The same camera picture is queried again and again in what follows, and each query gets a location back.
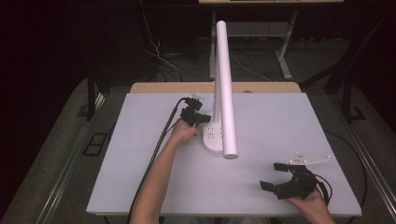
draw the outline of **desk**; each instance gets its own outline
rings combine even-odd
[[[246,0],[199,0],[200,4],[257,4],[257,3],[268,3],[268,4],[303,4],[303,3],[340,3],[344,0],[259,0],[259,1],[246,1]],[[291,13],[288,22],[226,22],[227,23],[227,35],[228,36],[282,36],[283,43],[279,50],[275,52],[277,61],[280,69],[282,70],[283,77],[286,80],[292,80],[292,76],[289,67],[286,63],[285,53],[288,47],[291,33],[296,22],[298,10],[294,10]],[[212,14],[212,35],[211,35],[211,47],[210,47],[210,77],[212,79],[216,76],[216,12]]]
[[[208,153],[201,134],[183,145],[175,157],[163,216],[299,216],[292,205],[262,191],[259,184],[259,180],[289,181],[291,174],[275,171],[273,163],[287,163],[295,151],[330,155],[330,161],[308,169],[332,184],[331,213],[339,217],[361,214],[297,84],[233,83],[233,89],[239,158],[228,161]],[[213,90],[214,83],[134,84],[125,98],[87,212],[126,216],[176,101],[192,94],[199,96],[204,104],[201,112],[205,113],[213,109]]]

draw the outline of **forearm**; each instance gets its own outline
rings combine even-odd
[[[137,196],[131,223],[158,223],[177,147],[178,142],[170,138],[152,165]]]

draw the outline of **white tube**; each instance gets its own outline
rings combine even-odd
[[[218,67],[220,98],[222,146],[224,159],[238,158],[236,146],[235,118],[233,115],[233,85],[231,80],[230,57],[228,52],[227,28],[224,21],[217,23]]]

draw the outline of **table leg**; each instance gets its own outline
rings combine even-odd
[[[288,28],[286,30],[286,33],[284,35],[284,39],[283,39],[283,45],[280,48],[280,50],[276,51],[276,58],[277,61],[279,62],[280,68],[282,69],[282,73],[283,76],[286,80],[291,80],[291,73],[289,71],[288,65],[286,64],[285,61],[285,52],[286,52],[286,48],[288,47],[289,41],[290,41],[290,37],[291,37],[291,32],[293,31],[294,28],[294,23],[296,21],[297,18],[297,14],[298,11],[293,11],[291,14],[291,18],[290,18],[290,22],[288,24]]]

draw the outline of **black cable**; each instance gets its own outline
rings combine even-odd
[[[327,130],[323,130],[325,133],[329,133],[335,137],[337,137],[338,139],[342,140],[343,142],[345,142],[350,148],[352,148],[352,151],[355,153],[356,157],[358,158],[358,161],[361,165],[361,169],[363,171],[363,178],[364,178],[364,190],[363,190],[363,196],[361,198],[361,201],[359,202],[359,205],[361,206],[361,208],[363,208],[364,204],[366,203],[366,199],[367,199],[367,191],[368,191],[368,183],[367,183],[367,171],[366,168],[363,164],[363,161],[361,161],[361,157],[359,156],[359,153],[356,151],[356,149],[343,137],[339,136],[336,133],[332,133],[330,131]],[[352,217],[349,219],[349,221],[346,224],[350,224],[355,220],[356,217]]]
[[[329,201],[330,201],[330,199],[332,198],[332,185],[330,185],[329,181],[327,181],[325,178],[323,178],[323,176],[321,176],[321,175],[315,175],[315,176],[322,179],[324,182],[326,182],[327,186],[329,186],[329,189],[330,189]]]
[[[183,97],[176,103],[174,109],[172,110],[171,115],[169,116],[168,121],[165,124],[165,127],[163,128],[163,132],[161,133],[161,136],[160,136],[160,139],[158,140],[157,146],[155,147],[154,152],[152,153],[151,160],[148,163],[148,167],[146,169],[146,172],[143,175],[142,180],[140,181],[139,187],[136,190],[136,194],[134,195],[134,200],[132,201],[131,208],[130,208],[129,214],[128,214],[128,219],[127,219],[127,223],[128,224],[131,221],[132,209],[134,208],[134,203],[136,201],[136,198],[139,195],[139,192],[140,192],[140,190],[141,190],[141,188],[143,186],[143,183],[146,180],[147,175],[149,174],[149,170],[151,169],[152,164],[154,163],[155,159],[157,158],[157,154],[158,154],[160,146],[161,146],[161,144],[163,142],[163,139],[165,138],[166,134],[169,131],[169,125],[170,125],[171,121],[173,120],[173,118],[174,118],[174,116],[175,116],[175,114],[177,112],[178,105],[185,99],[187,99],[187,98]]]

